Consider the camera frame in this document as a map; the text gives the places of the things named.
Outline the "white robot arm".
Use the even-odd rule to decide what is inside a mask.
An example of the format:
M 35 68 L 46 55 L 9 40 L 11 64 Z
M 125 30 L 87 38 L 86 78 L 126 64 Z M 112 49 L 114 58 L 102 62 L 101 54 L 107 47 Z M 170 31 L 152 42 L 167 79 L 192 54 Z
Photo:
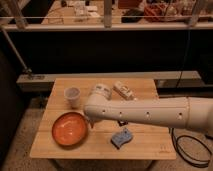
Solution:
M 186 129 L 213 137 L 213 99 L 175 97 L 144 100 L 111 100 L 111 90 L 96 84 L 85 102 L 84 114 L 93 119 L 120 120 Z

